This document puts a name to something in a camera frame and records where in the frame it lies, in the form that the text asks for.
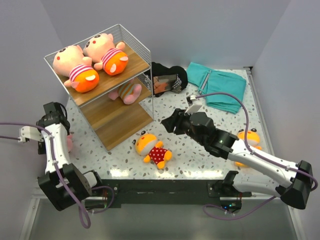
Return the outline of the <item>pink frog plush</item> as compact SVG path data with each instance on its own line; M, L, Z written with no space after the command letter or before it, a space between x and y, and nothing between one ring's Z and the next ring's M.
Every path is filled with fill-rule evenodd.
M66 137L66 144L68 152L71 152L73 149L73 136L71 134Z
M108 97L113 101L117 98L120 98L125 105L131 105L138 99L141 91L142 85L139 83L134 83L133 80L130 80L120 85L117 89L109 92Z

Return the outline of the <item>large black-haired boy plush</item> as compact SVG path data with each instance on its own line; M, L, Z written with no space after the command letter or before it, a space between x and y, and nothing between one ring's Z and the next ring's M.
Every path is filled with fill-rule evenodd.
M126 44L122 41L115 45L111 33L100 33L87 41L83 54L92 59L96 71L103 70L114 76L122 73L128 64L129 57L124 52L125 47Z

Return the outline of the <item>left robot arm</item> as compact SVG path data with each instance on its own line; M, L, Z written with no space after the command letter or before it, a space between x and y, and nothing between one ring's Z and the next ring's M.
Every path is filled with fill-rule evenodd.
M104 184L94 170L81 173L71 163L69 152L72 148L70 123L64 105L50 102L43 106L45 115L36 122L36 131L41 135L38 142L38 154L46 155L44 175L37 179L38 185L53 206L62 211L74 204L58 174L70 191L82 201L90 196L99 196L104 190Z

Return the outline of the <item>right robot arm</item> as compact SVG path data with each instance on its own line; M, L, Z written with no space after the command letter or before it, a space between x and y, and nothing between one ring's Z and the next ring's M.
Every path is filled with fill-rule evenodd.
M189 136L214 157L242 163L262 174L257 180L251 180L239 172L228 173L222 183L227 196L233 197L238 192L262 193L278 197L293 208L306 208L316 184L309 162L292 162L250 148L236 135L216 128L214 121L204 112L188 114L177 108L161 124L168 133Z

